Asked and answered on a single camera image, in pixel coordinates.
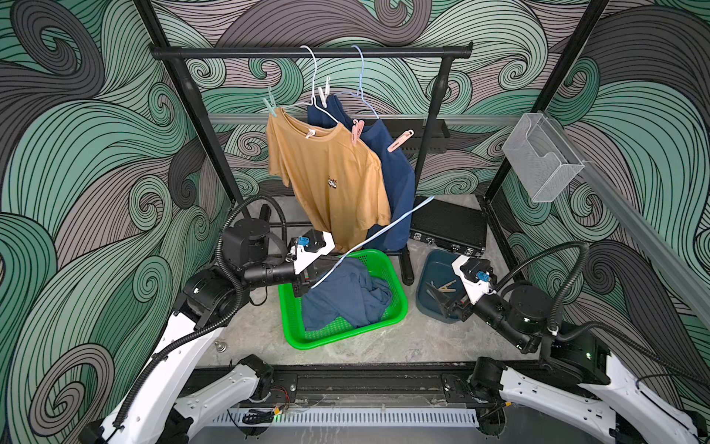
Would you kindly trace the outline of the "light blue wire hanger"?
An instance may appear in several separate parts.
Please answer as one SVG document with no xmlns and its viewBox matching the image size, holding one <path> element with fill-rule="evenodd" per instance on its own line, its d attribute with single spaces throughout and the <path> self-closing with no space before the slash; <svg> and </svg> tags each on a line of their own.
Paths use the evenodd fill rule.
<svg viewBox="0 0 710 444">
<path fill-rule="evenodd" d="M 413 213 L 417 212 L 421 208 L 425 207 L 426 205 L 428 205 L 429 203 L 434 201 L 434 199 L 436 199 L 436 196 L 426 197 L 421 203 L 419 203 L 419 205 L 416 205 L 412 210 L 406 212 L 405 214 L 400 216 L 398 219 L 396 219 L 394 222 L 392 222 L 389 225 L 387 225 L 386 227 L 380 229 L 380 231 L 377 231 L 377 233 L 375 233 L 374 235 L 365 239 L 363 242 L 357 244 L 356 246 L 351 248 L 349 251 L 347 251 L 347 253 L 344 253 L 344 255 L 340 255 L 338 261 L 336 261 L 334 266 L 332 266 L 332 268 L 330 268 L 327 271 L 327 273 L 325 273 L 325 275 L 320 277 L 320 279 L 318 279 L 318 281 L 316 281 L 316 283 L 314 283 L 314 285 L 312 285 L 312 289 L 319 287 L 324 281 L 326 281 L 349 255 L 351 255 L 352 253 L 356 253 L 358 250 L 362 249 L 362 246 L 364 246 L 365 244 L 368 244 L 369 242 L 385 235 L 386 233 L 388 233 L 388 231 L 391 231 L 392 229 L 397 227 L 397 225 L 399 225 L 400 222 L 403 222 L 403 220 L 405 220 L 406 218 L 411 216 Z"/>
</svg>

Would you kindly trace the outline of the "white grey clothespin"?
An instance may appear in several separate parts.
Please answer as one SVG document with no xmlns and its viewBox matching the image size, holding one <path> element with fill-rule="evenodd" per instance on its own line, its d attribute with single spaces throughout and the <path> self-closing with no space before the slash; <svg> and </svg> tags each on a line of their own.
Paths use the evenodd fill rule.
<svg viewBox="0 0 710 444">
<path fill-rule="evenodd" d="M 426 283 L 426 292 L 436 301 L 436 303 L 441 303 L 443 294 L 431 282 Z"/>
</svg>

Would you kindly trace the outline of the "light blue t-shirt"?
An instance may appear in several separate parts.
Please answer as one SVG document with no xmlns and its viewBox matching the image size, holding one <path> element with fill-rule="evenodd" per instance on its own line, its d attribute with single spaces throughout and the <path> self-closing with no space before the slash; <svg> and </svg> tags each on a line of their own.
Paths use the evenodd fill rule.
<svg viewBox="0 0 710 444">
<path fill-rule="evenodd" d="M 339 317 L 358 329 L 380 321 L 392 302 L 388 282 L 373 277 L 355 258 L 343 263 L 320 285 L 301 298 L 306 331 L 324 329 Z"/>
</svg>

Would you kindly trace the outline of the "tan yellow t-shirt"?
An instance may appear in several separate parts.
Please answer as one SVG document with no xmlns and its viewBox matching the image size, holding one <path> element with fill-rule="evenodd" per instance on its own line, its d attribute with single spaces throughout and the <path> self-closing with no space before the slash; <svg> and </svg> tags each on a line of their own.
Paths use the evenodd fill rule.
<svg viewBox="0 0 710 444">
<path fill-rule="evenodd" d="M 371 227 L 390 223 L 381 161 L 364 142 L 353 142 L 345 126 L 312 126 L 278 107 L 266 136 L 269 174 L 292 189 L 312 225 L 331 233 L 339 252 L 364 242 Z"/>
</svg>

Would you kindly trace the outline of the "white wire hanger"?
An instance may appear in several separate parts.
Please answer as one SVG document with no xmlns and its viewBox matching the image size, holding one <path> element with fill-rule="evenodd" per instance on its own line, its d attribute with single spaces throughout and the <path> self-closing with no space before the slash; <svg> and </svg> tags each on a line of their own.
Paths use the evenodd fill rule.
<svg viewBox="0 0 710 444">
<path fill-rule="evenodd" d="M 312 71 L 312 79 L 311 79 L 311 106 L 314 107 L 315 109 L 321 111 L 324 113 L 326 116 L 328 116 L 331 120 L 333 120 L 336 124 L 338 124 L 338 120 L 336 120 L 328 111 L 327 109 L 323 109 L 320 105 L 320 99 L 316 97 L 316 85 L 315 81 L 317 79 L 317 72 L 318 72 L 318 65 L 317 65 L 317 57 L 314 55 L 314 51 L 312 51 L 312 48 L 310 46 L 306 46 L 303 44 L 302 46 L 299 46 L 299 49 L 305 50 L 308 52 L 310 55 L 310 58 L 312 60 L 312 68 L 314 69 Z"/>
</svg>

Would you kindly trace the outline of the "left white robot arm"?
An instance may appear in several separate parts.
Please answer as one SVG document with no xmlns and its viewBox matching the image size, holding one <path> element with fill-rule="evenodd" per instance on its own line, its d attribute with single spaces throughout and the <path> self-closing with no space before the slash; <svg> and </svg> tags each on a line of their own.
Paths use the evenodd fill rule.
<svg viewBox="0 0 710 444">
<path fill-rule="evenodd" d="M 104 419 L 81 431 L 82 443 L 188 443 L 220 414 L 241 401 L 267 398 L 273 367 L 249 355 L 217 381 L 187 396 L 188 379 L 235 314 L 250 302 L 254 288 L 316 283 L 314 266 L 331 261 L 332 234 L 315 227 L 286 240 L 288 224 L 278 202 L 275 234 L 269 222 L 242 216 L 259 201 L 251 196 L 229 213 L 217 241 L 212 266 L 195 274 L 180 292 L 161 340 L 127 395 Z"/>
</svg>

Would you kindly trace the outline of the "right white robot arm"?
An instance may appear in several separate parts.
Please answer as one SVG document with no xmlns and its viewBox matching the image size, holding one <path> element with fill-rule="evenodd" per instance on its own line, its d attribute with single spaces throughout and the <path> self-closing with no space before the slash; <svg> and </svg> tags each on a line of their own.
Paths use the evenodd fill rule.
<svg viewBox="0 0 710 444">
<path fill-rule="evenodd" d="M 554 253 L 575 249 L 577 259 L 554 296 L 523 280 L 523 268 Z M 563 321 L 565 298 L 582 274 L 590 246 L 566 242 L 534 255 L 499 279 L 490 261 L 460 255 L 449 267 L 447 284 L 424 280 L 422 291 L 441 318 L 480 318 L 523 354 L 537 353 L 534 376 L 510 364 L 482 357 L 465 387 L 481 403 L 479 427 L 496 434 L 513 404 L 536 410 L 584 431 L 603 443 L 706 443 L 709 427 L 702 414 L 680 410 L 663 400 L 613 353 L 595 331 L 602 330 L 663 367 L 663 376 L 699 385 L 709 382 L 649 351 L 622 331 L 596 321 L 575 326 Z"/>
</svg>

